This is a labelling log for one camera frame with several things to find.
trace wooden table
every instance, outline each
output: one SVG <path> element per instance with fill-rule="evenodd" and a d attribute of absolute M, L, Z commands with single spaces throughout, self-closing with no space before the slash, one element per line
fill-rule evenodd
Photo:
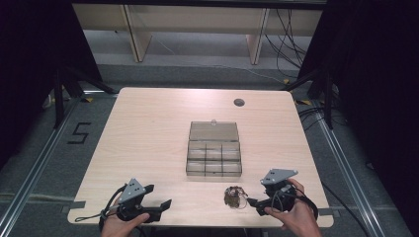
<path fill-rule="evenodd" d="M 235 99 L 245 105 L 237 107 Z M 236 178 L 187 176 L 191 121 L 235 121 L 242 175 Z M 171 199 L 158 226 L 278 227 L 247 205 L 224 204 L 224 190 L 240 186 L 251 197 L 266 199 L 260 180 L 271 168 L 298 170 L 294 176 L 319 208 L 328 208 L 305 134 L 289 92 L 209 89 L 124 88 L 102 133 L 68 220 L 99 213 L 112 194 L 131 178 L 154 185 L 144 206 Z M 97 224 L 98 219 L 83 222 Z M 333 224 L 319 216 L 320 227 Z"/>

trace gray carpet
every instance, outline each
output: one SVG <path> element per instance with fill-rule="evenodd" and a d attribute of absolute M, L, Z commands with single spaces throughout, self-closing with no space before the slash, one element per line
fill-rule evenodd
<path fill-rule="evenodd" d="M 107 85 L 115 89 L 120 89 L 124 86 L 135 86 L 279 90 L 284 86 L 274 79 L 261 77 L 246 70 L 231 68 L 133 67 L 117 65 L 100 65 L 99 68 Z M 280 78 L 280 81 L 286 78 L 279 77 L 276 70 L 261 69 L 254 71 L 258 74 L 275 76 Z M 287 73 L 296 75 L 296 71 L 287 71 Z M 96 89 L 85 83 L 82 83 L 82 86 L 86 90 Z M 293 97 L 296 100 L 307 99 L 305 93 L 308 87 L 309 84 L 307 83 L 295 89 Z M 92 97 L 93 101 L 90 103 L 78 103 L 74 112 L 70 115 L 63 134 L 53 151 L 53 155 L 10 236 L 100 235 L 96 225 L 73 225 L 68 223 L 66 219 L 66 208 L 69 207 L 72 198 L 77 193 L 115 102 L 115 98 L 111 96 Z M 297 106 L 299 111 L 309 108 L 311 106 Z M 334 132 L 367 197 L 377 212 L 386 236 L 411 236 L 377 175 L 373 170 L 366 167 L 365 163 L 368 159 L 357 143 L 351 128 L 345 124 L 342 115 L 338 111 L 333 111 L 333 117 Z M 14 194 L 19 189 L 38 154 L 40 154 L 51 133 L 53 120 L 54 107 L 48 108 L 40 114 L 20 152 L 12 157 L 0 172 L 0 213 L 4 212 L 11 199 L 10 194 Z M 80 142 L 83 138 L 79 135 L 73 135 L 73 131 L 79 122 L 89 122 L 89 124 L 79 125 L 78 129 L 79 132 L 88 133 L 88 136 L 83 143 L 71 144 L 74 141 Z M 321 180 L 363 221 L 333 153 L 324 138 L 317 118 L 310 116 L 302 125 L 307 128 L 306 137 Z M 335 223 L 331 228 L 322 229 L 324 236 L 365 236 L 358 223 L 342 204 L 327 191 L 326 196 L 330 206 L 335 211 Z M 266 229 L 264 231 L 271 237 L 293 236 L 290 232 L 279 229 Z M 175 230 L 173 232 L 161 230 L 158 236 L 175 236 L 175 233 Z"/>

